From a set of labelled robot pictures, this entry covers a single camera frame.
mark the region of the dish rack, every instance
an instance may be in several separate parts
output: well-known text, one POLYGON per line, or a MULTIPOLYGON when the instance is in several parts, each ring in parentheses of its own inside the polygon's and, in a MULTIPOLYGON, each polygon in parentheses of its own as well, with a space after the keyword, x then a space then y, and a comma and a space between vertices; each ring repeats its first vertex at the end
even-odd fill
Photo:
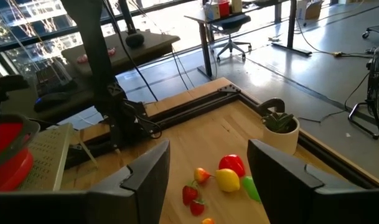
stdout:
MULTIPOLYGON (((71 123, 38 133, 28 145, 34 157, 33 168, 18 190, 59 190, 73 135, 76 132, 71 123)), ((80 137, 76 137, 97 168, 95 158, 80 137)))

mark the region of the potted plant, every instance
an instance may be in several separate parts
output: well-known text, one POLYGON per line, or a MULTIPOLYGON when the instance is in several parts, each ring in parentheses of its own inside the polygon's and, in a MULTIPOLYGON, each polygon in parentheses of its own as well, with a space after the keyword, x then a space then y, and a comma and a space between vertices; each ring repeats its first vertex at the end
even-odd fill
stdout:
POLYGON ((290 155, 296 152, 300 123, 293 114, 271 113, 262 119, 262 141, 290 155))

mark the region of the black desk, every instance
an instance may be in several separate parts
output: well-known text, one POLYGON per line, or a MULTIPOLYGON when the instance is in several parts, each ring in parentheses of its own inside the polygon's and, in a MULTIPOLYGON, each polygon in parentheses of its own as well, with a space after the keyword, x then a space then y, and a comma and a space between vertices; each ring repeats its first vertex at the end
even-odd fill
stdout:
MULTIPOLYGON (((156 58, 162 57, 165 54, 171 53, 171 44, 179 40, 179 37, 172 35, 152 34, 150 32, 142 33, 145 37, 145 43, 144 47, 140 48, 141 50, 130 49, 127 47, 127 50, 132 56, 136 65, 150 62, 156 58)), ((121 55, 121 53, 118 53, 119 50, 122 50, 122 48, 117 48, 116 53, 121 55)), ((80 51, 80 47, 76 47, 76 49, 73 49, 71 51, 73 52, 72 54, 67 52, 67 55, 68 57, 69 55, 72 55, 70 58, 73 60, 73 58, 75 58, 75 55, 84 54, 83 49, 81 53, 80 51)), ((120 56, 119 62, 113 63, 112 66, 115 75, 133 68, 133 64, 128 60, 127 56, 120 56)), ((65 68, 78 85, 76 89, 68 92, 72 96, 68 102, 50 108, 49 110, 36 113, 33 110, 33 106, 37 99, 37 93, 35 92, 34 81, 29 80, 32 88, 9 92, 9 100, 2 102, 1 112, 19 113, 28 118, 40 119, 51 123, 58 123, 91 107, 93 105, 93 91, 90 81, 91 74, 89 72, 78 72, 77 65, 73 66, 71 63, 68 64, 65 68)))
MULTIPOLYGON (((229 16, 219 18, 219 19, 214 19, 214 20, 207 19, 203 9, 196 11, 194 13, 191 13, 189 15, 185 15, 184 17, 192 19, 199 24, 200 41, 202 43, 204 66, 198 67, 197 68, 198 71, 200 71, 202 74, 206 75, 206 77, 208 77, 209 79, 213 79, 212 78, 212 76, 213 76, 212 66, 211 66, 211 61, 210 61, 210 54, 208 52, 208 42, 207 42, 207 26, 208 25, 212 25, 216 22, 222 21, 224 19, 228 19, 230 17, 235 17, 235 16, 238 16, 240 14, 245 14, 247 12, 260 10, 260 9, 265 8, 265 7, 278 6, 282 2, 285 2, 285 1, 288 1, 288 0, 276 1, 273 4, 262 6, 262 7, 261 6, 255 6, 252 8, 243 9, 242 12, 230 14, 229 16)), ((277 47, 282 47, 282 48, 285 48, 288 50, 293 50, 297 53, 309 56, 312 52, 293 48, 294 27, 296 24, 297 1, 296 0, 290 0, 290 1, 291 1, 291 7, 290 7, 290 16, 289 16, 288 42, 286 43, 286 45, 282 45, 279 43, 272 43, 272 45, 275 45, 277 47)), ((251 0, 243 1, 242 6, 243 7, 248 6, 250 3, 251 3, 251 0)), ((209 40, 211 42, 213 42, 212 34, 209 34, 209 40)))

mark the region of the wooden table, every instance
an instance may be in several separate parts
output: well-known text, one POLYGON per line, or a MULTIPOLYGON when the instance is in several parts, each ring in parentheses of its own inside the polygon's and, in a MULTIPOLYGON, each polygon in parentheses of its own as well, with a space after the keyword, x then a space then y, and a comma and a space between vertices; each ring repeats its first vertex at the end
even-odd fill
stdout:
MULTIPOLYGON (((231 82, 227 79, 220 78, 179 95, 148 104, 146 110, 149 116, 158 114, 229 84, 231 82)), ((235 153, 241 156, 245 162, 246 174, 251 175, 246 160, 247 140, 261 138, 261 127, 260 116, 242 102, 235 101, 165 130, 161 139, 146 141, 136 147, 98 157, 99 169, 91 174, 72 178, 81 171, 93 167, 91 162, 66 170, 64 181, 74 180, 63 184, 62 190, 88 189, 167 138, 171 141, 171 166, 160 223, 193 224, 200 223, 207 217, 212 217, 218 224, 269 223, 262 204, 251 200, 243 189, 225 194, 218 190, 217 183, 213 179, 210 179, 205 187, 200 188, 207 204, 203 215, 193 217, 189 208, 183 205, 181 198, 181 189, 193 180, 194 169, 203 167, 213 173, 218 167, 220 158, 225 154, 235 153)), ((97 124, 81 130, 80 137, 85 141, 108 131, 107 125, 97 124)), ((297 147, 295 156, 343 178, 301 146, 297 147)))

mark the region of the computer mouse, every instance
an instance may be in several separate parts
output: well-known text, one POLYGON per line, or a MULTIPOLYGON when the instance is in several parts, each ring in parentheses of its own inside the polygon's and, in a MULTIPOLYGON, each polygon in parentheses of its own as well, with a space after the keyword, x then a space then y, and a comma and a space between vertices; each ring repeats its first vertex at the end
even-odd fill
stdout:
POLYGON ((34 103, 34 111, 41 112, 58 106, 70 99, 67 93, 48 93, 38 98, 34 103))

